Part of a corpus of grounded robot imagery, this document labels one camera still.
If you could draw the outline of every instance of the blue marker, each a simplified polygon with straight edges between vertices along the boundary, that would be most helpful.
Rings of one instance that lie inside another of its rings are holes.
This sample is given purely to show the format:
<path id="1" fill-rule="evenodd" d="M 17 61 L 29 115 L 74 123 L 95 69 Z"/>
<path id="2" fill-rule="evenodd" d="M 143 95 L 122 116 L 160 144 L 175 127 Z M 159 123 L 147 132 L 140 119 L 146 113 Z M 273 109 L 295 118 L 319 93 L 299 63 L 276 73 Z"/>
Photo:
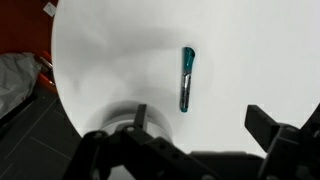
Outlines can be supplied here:
<path id="1" fill-rule="evenodd" d="M 182 88 L 181 88 L 180 109 L 182 112 L 185 113 L 188 111 L 192 64 L 196 54 L 194 53 L 194 50 L 190 47 L 185 47 L 183 50 L 184 50 L 184 62 L 183 62 L 183 76 L 182 76 L 183 81 L 182 81 Z"/>

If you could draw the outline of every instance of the gray tiled floor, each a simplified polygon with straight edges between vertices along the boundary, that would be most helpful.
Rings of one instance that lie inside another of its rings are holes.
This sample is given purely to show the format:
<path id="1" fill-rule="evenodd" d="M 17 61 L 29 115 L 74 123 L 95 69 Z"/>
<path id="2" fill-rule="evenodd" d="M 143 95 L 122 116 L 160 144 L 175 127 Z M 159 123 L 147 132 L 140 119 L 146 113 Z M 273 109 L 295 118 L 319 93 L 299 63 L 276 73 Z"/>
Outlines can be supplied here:
<path id="1" fill-rule="evenodd" d="M 60 180 L 81 141 L 57 95 L 39 86 L 34 94 L 0 140 L 0 180 Z"/>

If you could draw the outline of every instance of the red object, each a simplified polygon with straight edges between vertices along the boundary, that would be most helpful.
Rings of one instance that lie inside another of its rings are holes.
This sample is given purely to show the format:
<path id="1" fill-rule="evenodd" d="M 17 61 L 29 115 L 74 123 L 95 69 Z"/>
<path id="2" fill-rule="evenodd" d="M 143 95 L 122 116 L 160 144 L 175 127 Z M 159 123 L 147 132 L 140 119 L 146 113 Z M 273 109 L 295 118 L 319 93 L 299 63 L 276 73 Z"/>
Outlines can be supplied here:
<path id="1" fill-rule="evenodd" d="M 39 73 L 37 82 L 49 89 L 51 92 L 58 94 L 56 85 L 43 73 Z"/>
<path id="2" fill-rule="evenodd" d="M 57 5 L 58 0 L 50 0 Z M 46 0 L 0 0 L 0 54 L 51 49 L 53 18 L 43 8 Z"/>
<path id="3" fill-rule="evenodd" d="M 49 62 L 52 63 L 51 54 L 48 51 L 43 51 L 43 57 Z"/>

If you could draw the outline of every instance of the white round table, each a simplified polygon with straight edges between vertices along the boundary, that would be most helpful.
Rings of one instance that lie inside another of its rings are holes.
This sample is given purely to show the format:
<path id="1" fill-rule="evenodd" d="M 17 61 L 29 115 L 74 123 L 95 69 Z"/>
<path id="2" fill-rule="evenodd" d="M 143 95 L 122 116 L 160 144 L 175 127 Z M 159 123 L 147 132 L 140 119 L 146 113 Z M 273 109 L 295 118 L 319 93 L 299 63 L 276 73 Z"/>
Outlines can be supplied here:
<path id="1" fill-rule="evenodd" d="M 54 75 L 80 135 L 146 103 L 176 146 L 264 152 L 244 127 L 257 104 L 300 127 L 320 102 L 320 1 L 60 0 Z M 196 52 L 179 109 L 182 48 Z"/>

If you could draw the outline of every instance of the white plastic bag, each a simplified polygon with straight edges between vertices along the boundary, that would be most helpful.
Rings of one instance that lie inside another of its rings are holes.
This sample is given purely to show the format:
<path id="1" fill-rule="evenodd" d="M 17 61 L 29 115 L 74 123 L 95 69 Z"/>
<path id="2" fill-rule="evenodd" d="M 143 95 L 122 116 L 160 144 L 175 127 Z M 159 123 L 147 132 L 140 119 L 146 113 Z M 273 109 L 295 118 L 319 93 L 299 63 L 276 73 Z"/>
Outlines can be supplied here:
<path id="1" fill-rule="evenodd" d="M 39 71 L 32 53 L 0 55 L 0 118 L 32 93 Z"/>

